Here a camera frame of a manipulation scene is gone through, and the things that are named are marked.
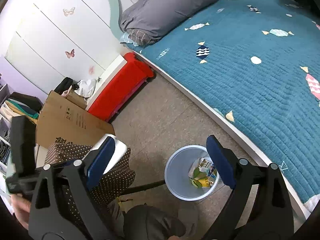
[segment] white plastic bag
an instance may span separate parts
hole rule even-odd
[[[78,83],[78,86],[80,87],[78,90],[75,90],[75,92],[84,98],[89,98],[92,96],[94,89],[96,87],[96,80],[95,79],[88,79],[88,80],[80,80]]]

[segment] silver screw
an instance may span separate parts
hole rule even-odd
[[[73,165],[74,166],[80,166],[82,164],[82,161],[81,160],[75,160],[74,162],[73,162]]]
[[[47,171],[48,169],[50,169],[51,165],[50,164],[46,164],[45,166],[43,166],[43,169],[45,171]]]
[[[278,169],[278,165],[275,163],[271,163],[270,167],[274,170]]]
[[[240,163],[241,165],[247,165],[247,164],[248,164],[248,161],[247,161],[246,159],[240,159],[240,160],[239,160],[239,163]]]

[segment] lavender wall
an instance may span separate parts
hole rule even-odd
[[[45,102],[48,95],[20,74],[4,57],[0,57],[0,73],[2,74],[1,80],[8,84],[10,93],[16,91],[37,97],[43,103]]]

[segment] gray pants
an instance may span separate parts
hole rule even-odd
[[[167,240],[186,232],[178,218],[147,205],[130,209],[124,216],[123,229],[125,240]]]

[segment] white bed frame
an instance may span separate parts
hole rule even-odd
[[[135,51],[132,52],[134,52],[139,59],[146,62],[156,72],[161,74],[166,80],[168,80],[172,85],[174,85],[177,89],[184,93],[191,101],[193,101],[197,106],[199,106],[218,125],[220,125],[221,128],[225,130],[250,155],[250,157],[254,159],[254,161],[259,166],[267,167],[270,163],[272,163],[272,161],[246,135],[244,135],[234,125],[232,125],[220,114],[218,114],[212,107],[210,107],[207,103],[201,100],[197,95],[195,95],[189,89],[181,85],[179,82],[173,79],[168,73],[163,71],[161,68],[152,63],[143,55]],[[285,176],[283,176],[283,178],[289,192],[292,208],[296,212],[296,215],[299,218],[299,220],[301,222],[304,222],[309,217],[310,212],[305,208],[300,198],[298,197],[298,194],[293,189],[288,180],[285,178]]]

